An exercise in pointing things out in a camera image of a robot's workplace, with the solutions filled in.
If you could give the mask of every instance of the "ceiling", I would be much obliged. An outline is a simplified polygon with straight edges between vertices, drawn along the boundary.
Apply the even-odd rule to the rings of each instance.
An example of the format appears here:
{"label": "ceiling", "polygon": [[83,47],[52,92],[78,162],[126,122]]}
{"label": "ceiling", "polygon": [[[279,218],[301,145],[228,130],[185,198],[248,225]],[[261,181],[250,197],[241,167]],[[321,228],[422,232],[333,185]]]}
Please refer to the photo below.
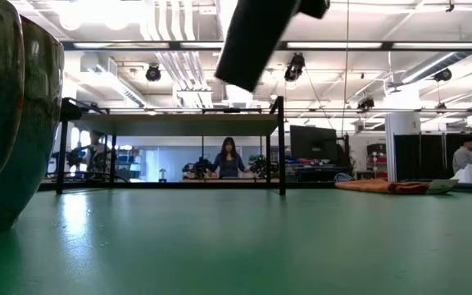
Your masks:
{"label": "ceiling", "polygon": [[[193,3],[193,33],[196,40],[222,40],[215,0],[191,0]],[[220,0],[233,2],[237,0]],[[143,40],[140,22],[147,18],[143,1],[120,1],[114,17],[128,22],[124,29],[108,29],[96,17],[84,22],[78,29],[63,29],[60,14],[68,1],[51,0],[11,1],[19,12],[37,22],[60,40],[105,41]],[[160,2],[156,1],[158,22]],[[167,28],[170,31],[172,11],[167,1]],[[405,40],[405,41],[470,41],[472,36],[472,0],[455,1],[455,9],[446,12],[448,0],[335,0],[323,20],[305,15],[295,16],[284,40]],[[91,15],[105,14],[106,5],[95,5]],[[304,52],[306,70],[296,85],[286,84],[285,67],[291,52],[276,52],[268,62],[266,71],[255,93],[254,105],[268,105],[271,95],[284,95],[286,107],[341,108],[344,101],[354,105],[366,94],[384,93],[384,81],[390,81],[391,73],[413,70],[431,58],[435,52]],[[199,61],[208,86],[212,89],[211,100],[225,101],[226,88],[214,78],[218,52],[199,52]],[[161,79],[148,82],[145,71],[150,64],[157,64],[154,52],[100,53],[98,58],[112,58],[118,65],[118,75],[125,83],[140,93],[153,106],[173,106],[172,93],[175,82],[164,66],[160,66]],[[448,82],[422,80],[418,82],[422,107],[434,107],[438,100],[456,98],[472,92],[472,56],[449,66],[453,77]],[[85,74],[72,73],[82,86],[82,98],[98,102],[104,107],[122,107],[124,101],[118,92],[102,84],[93,84]],[[453,107],[472,107],[472,97],[461,99]]]}

